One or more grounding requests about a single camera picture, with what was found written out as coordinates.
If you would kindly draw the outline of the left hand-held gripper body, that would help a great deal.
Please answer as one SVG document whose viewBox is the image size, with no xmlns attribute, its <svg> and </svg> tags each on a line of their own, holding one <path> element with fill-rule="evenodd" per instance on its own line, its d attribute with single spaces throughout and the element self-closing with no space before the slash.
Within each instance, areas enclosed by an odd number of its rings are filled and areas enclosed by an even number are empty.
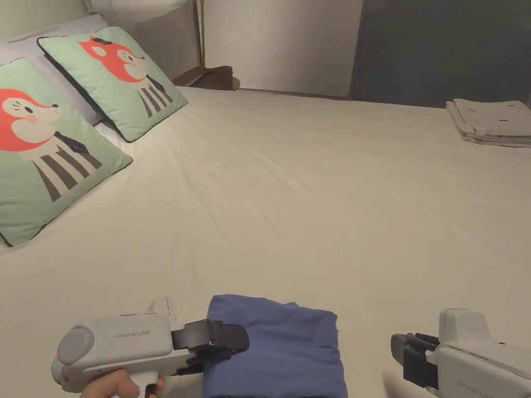
<svg viewBox="0 0 531 398">
<path fill-rule="evenodd" d="M 72 327 L 52 361 L 53 380 L 65 392 L 80 393 L 90 382 L 126 370 L 149 397 L 161 376 L 175 375 L 207 345 L 207 322 L 179 324 L 169 297 L 145 312 L 93 318 Z"/>
</svg>

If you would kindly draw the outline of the person's left hand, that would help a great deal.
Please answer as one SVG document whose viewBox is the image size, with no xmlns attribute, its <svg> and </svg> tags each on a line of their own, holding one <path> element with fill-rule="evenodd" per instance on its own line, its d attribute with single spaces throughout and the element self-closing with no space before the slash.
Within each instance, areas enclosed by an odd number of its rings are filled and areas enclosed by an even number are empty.
<svg viewBox="0 0 531 398">
<path fill-rule="evenodd" d="M 125 369 L 116 370 L 89 383 L 80 397 L 145 397 Z"/>
</svg>

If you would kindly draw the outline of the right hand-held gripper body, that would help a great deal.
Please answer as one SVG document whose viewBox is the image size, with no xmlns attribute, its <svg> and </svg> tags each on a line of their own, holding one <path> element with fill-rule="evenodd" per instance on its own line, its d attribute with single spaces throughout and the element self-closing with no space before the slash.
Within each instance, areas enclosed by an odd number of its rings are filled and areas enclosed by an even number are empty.
<svg viewBox="0 0 531 398">
<path fill-rule="evenodd" d="M 426 352 L 437 367 L 436 397 L 530 397 L 530 350 L 491 338 L 484 315 L 443 309 L 440 344 Z"/>
</svg>

